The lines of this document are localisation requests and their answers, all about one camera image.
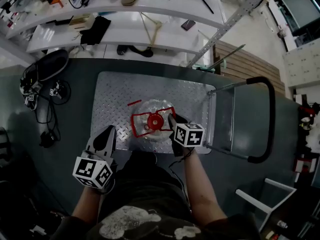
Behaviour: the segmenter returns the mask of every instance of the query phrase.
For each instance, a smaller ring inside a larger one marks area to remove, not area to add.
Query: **red strip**
[[[128,106],[134,105],[134,104],[136,104],[136,103],[138,103],[138,102],[141,102],[141,101],[142,101],[142,100],[139,99],[139,100],[137,100],[137,101],[131,102],[131,103],[128,104]]]

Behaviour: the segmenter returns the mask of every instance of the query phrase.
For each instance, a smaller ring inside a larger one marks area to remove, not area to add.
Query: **black glove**
[[[173,133],[170,135],[169,138],[172,141],[171,146],[172,146],[174,156],[175,157],[182,157],[184,155],[184,153],[186,153],[186,152],[188,153],[188,151],[190,151],[190,149],[180,145],[178,142],[176,142],[174,140],[175,128],[176,128],[176,124],[187,124],[188,120],[176,113],[175,118],[173,117],[172,114],[169,114],[168,121],[169,121],[170,129],[173,130]]]

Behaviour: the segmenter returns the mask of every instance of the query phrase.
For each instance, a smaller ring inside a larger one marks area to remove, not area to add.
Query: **fiducial marker cube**
[[[174,141],[182,146],[201,147],[205,129],[197,123],[177,123],[174,130]]]
[[[112,175],[108,163],[103,160],[77,157],[72,174],[82,185],[103,189]]]

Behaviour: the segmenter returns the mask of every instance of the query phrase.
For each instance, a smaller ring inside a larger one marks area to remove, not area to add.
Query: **black handle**
[[[266,145],[266,150],[262,156],[249,156],[247,161],[253,164],[260,164],[267,160],[270,156],[273,145],[274,145],[274,137],[275,137],[275,124],[276,124],[276,95],[274,86],[271,84],[268,78],[264,76],[257,76],[253,78],[248,78],[246,80],[247,85],[252,85],[256,83],[266,84],[269,90],[269,107],[270,107],[270,119],[269,119],[269,133],[268,133],[268,142]]]

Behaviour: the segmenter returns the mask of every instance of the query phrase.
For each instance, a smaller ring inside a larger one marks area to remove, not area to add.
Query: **black cloth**
[[[88,44],[92,46],[100,44],[110,23],[111,20],[101,16],[96,17],[90,29],[80,31],[82,34],[80,44]]]
[[[117,172],[97,225],[90,228],[76,217],[67,217],[51,239],[260,239],[254,223],[242,215],[197,226],[179,181],[156,166],[152,156],[132,154]]]

